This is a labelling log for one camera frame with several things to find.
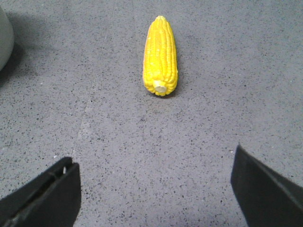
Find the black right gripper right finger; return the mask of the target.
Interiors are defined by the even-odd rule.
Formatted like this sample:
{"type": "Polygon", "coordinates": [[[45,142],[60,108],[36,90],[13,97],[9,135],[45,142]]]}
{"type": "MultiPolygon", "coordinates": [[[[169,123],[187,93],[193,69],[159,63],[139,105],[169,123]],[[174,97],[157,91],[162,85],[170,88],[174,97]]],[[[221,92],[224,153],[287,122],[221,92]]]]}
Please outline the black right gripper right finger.
{"type": "Polygon", "coordinates": [[[250,227],[301,227],[303,189],[237,146],[231,174],[237,202],[250,227]]]}

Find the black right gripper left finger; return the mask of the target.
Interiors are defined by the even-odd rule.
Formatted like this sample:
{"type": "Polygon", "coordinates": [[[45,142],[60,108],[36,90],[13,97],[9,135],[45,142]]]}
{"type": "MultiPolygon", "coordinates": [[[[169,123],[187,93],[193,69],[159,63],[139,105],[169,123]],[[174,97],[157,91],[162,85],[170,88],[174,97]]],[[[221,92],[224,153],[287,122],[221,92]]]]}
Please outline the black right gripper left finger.
{"type": "Polygon", "coordinates": [[[2,227],[72,227],[80,211],[80,166],[64,157],[0,201],[2,227]]]}

